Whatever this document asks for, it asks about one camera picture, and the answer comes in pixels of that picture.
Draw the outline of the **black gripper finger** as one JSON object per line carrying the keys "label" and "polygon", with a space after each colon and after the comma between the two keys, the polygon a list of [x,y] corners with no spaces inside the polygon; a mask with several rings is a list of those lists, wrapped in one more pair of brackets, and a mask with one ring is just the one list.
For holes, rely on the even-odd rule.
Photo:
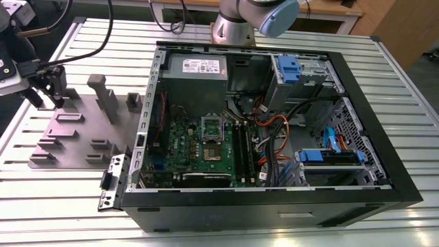
{"label": "black gripper finger", "polygon": [[43,99],[39,96],[38,92],[33,89],[29,88],[27,89],[27,100],[30,101],[30,103],[33,104],[33,106],[35,108],[41,108],[43,105]]}
{"label": "black gripper finger", "polygon": [[46,95],[57,108],[65,105],[63,96],[66,94],[66,68],[63,65],[51,66],[43,78],[47,81]]}

